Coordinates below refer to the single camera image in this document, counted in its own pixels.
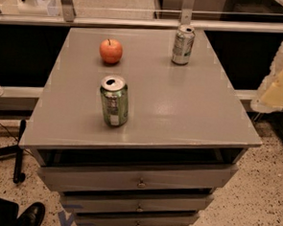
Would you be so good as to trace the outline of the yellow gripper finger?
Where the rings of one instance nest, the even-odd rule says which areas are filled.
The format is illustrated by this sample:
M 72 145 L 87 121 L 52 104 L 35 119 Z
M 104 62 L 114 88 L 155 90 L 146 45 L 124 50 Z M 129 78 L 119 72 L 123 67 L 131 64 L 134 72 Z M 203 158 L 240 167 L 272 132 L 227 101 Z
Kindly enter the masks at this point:
M 283 111 L 283 42 L 271 63 L 270 72 L 262 80 L 250 108 L 259 113 Z

